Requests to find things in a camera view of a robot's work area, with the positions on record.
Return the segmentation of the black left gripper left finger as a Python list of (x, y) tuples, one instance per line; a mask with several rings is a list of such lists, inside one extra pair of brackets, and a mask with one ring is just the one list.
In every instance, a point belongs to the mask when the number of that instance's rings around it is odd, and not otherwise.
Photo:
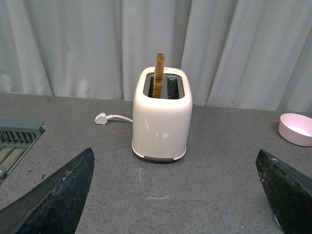
[(66, 163), (0, 212), (2, 234), (73, 234), (90, 190), (91, 148)]

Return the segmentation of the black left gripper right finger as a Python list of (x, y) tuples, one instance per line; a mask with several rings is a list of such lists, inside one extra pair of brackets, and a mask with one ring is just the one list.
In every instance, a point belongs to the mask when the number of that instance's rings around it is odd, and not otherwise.
[(312, 179), (260, 150), (256, 168), (276, 223), (285, 234), (312, 232)]

